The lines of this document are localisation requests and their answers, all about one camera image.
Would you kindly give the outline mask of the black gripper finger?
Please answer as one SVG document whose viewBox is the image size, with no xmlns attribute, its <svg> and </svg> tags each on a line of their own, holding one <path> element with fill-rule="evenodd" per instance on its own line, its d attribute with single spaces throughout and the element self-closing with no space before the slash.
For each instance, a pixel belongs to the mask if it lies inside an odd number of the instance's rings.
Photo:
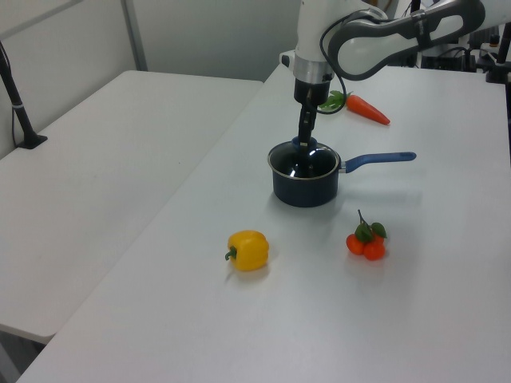
<svg viewBox="0 0 511 383">
<path fill-rule="evenodd" d="M 301 147 L 309 147 L 312 131 L 315 127 L 316 111 L 302 104 L 299 116 L 298 140 Z"/>
</svg>

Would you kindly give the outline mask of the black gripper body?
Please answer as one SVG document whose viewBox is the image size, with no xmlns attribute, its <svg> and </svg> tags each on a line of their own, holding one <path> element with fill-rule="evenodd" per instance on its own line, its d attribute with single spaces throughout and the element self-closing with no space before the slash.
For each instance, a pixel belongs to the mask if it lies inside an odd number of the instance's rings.
<svg viewBox="0 0 511 383">
<path fill-rule="evenodd" d="M 295 79 L 294 98 L 302 105 L 311 105 L 318 107 L 323 105 L 329 96 L 330 83 L 310 84 L 299 79 Z"/>
</svg>

